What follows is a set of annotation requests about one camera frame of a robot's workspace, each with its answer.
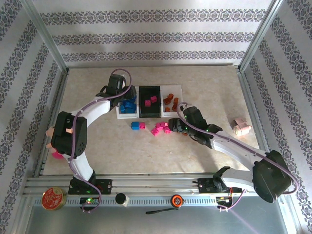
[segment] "black cable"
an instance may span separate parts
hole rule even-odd
[[[145,212],[146,215],[152,215],[152,214],[156,214],[162,211],[173,211],[173,210],[178,210],[177,208],[167,208],[167,209],[162,209],[162,210],[157,210],[157,211],[147,211]]]
[[[193,137],[191,137],[190,135],[189,135],[189,137],[190,137],[193,141],[196,141],[196,142],[197,142],[197,140],[196,140],[196,139],[194,139]]]

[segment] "magenta block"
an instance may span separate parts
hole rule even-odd
[[[145,129],[145,123],[144,122],[140,123],[140,129]]]
[[[168,127],[164,127],[163,129],[164,129],[164,132],[165,132],[165,133],[170,133],[170,132],[171,132],[170,129],[169,129]]]
[[[154,136],[156,136],[156,135],[159,134],[159,130],[158,130],[157,128],[153,128],[152,131],[151,131],[151,133],[152,133]]]
[[[152,96],[152,97],[151,97],[151,101],[152,101],[152,103],[157,102],[157,97],[156,97],[156,96]]]
[[[150,106],[151,106],[151,101],[146,100],[146,101],[145,101],[145,107],[150,107]]]
[[[157,123],[155,125],[155,128],[158,129],[158,130],[161,130],[161,129],[163,129],[163,126],[161,126],[161,123]]]

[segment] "blue block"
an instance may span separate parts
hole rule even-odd
[[[132,130],[139,130],[140,129],[140,122],[132,122],[131,128],[132,128]]]
[[[120,113],[124,114],[125,112],[125,107],[123,105],[120,106]]]
[[[131,103],[135,103],[137,100],[137,97],[135,96],[133,99],[129,99],[128,101],[131,102]]]
[[[126,114],[134,114],[136,112],[136,110],[131,109],[131,108],[126,108],[125,113]]]
[[[125,108],[137,109],[137,105],[127,101],[125,104]]]

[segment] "orange toy brick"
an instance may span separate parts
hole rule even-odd
[[[174,98],[174,95],[173,95],[173,94],[169,94],[169,95],[168,95],[168,98],[169,98],[170,100],[172,100],[172,99]]]
[[[176,108],[177,108],[177,104],[174,104],[171,110],[176,111]]]
[[[174,99],[174,104],[175,104],[175,105],[178,105],[178,103],[179,103],[179,98],[176,97],[176,98]]]
[[[165,99],[164,99],[164,103],[165,103],[165,105],[169,105],[169,104],[170,104],[170,102],[171,102],[171,100],[170,100],[169,98],[165,98]]]

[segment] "white tray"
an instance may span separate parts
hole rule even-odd
[[[161,103],[161,118],[177,118],[178,115],[176,112],[171,110],[173,106],[173,101],[169,105],[165,105],[163,100],[167,98],[169,94],[173,94],[174,98],[179,98],[179,103],[183,102],[182,98],[182,87],[181,85],[160,85],[160,103]],[[118,119],[125,118],[139,118],[139,106],[138,106],[138,86],[136,86],[136,113],[134,114],[122,114],[120,113],[120,108],[116,107],[116,114]],[[169,107],[171,112],[165,112],[165,107]]]

